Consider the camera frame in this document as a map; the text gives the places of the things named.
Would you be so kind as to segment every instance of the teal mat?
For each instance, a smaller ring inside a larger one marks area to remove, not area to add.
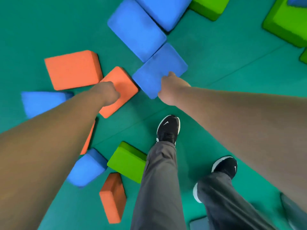
[[[44,58],[81,50],[98,53],[102,72],[122,66],[132,75],[142,62],[107,27],[122,0],[0,0],[0,132],[26,120],[21,91],[53,90]],[[307,65],[297,49],[261,28],[275,0],[230,0],[216,22],[188,10],[168,35],[189,65],[182,76],[192,86],[307,96]],[[73,89],[75,93],[89,87]],[[110,159],[121,141],[147,154],[156,128],[168,114],[178,115],[178,176],[187,226],[206,215],[194,201],[195,182],[212,163],[230,154],[193,119],[140,91],[108,119],[99,117],[91,145]],[[129,229],[140,185],[123,177],[127,204],[120,224],[109,225],[100,198],[106,173],[84,189],[65,182],[40,230]],[[289,229],[279,192],[239,160],[233,181],[245,199],[279,229]]]

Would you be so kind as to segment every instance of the hand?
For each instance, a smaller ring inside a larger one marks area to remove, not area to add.
[[[186,81],[177,77],[175,73],[169,72],[168,76],[162,77],[161,91],[158,93],[158,97],[165,104],[175,106],[180,89],[184,87],[191,86]]]
[[[96,93],[103,101],[103,106],[109,106],[120,98],[120,93],[116,91],[113,82],[104,81],[94,85],[90,92]]]

